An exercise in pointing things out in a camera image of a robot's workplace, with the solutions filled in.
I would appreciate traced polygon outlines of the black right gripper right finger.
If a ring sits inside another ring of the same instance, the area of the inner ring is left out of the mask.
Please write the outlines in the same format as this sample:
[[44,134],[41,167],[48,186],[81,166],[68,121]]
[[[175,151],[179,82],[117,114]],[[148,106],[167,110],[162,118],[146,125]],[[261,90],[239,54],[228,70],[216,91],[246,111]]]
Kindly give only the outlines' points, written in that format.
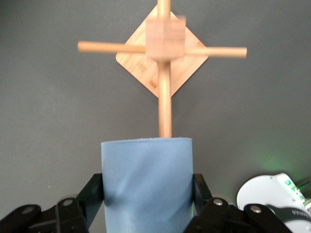
[[201,174],[192,178],[197,214],[186,233],[301,233],[303,183],[285,173],[261,175],[239,189],[236,205],[213,197]]

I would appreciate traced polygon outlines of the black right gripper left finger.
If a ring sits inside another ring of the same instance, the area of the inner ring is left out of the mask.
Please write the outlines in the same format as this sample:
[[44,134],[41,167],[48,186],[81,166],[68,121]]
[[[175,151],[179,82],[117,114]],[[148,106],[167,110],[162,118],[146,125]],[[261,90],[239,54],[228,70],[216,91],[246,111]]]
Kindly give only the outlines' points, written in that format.
[[94,174],[76,197],[60,200],[48,210],[37,204],[20,206],[0,220],[2,233],[87,233],[104,201],[102,174]]

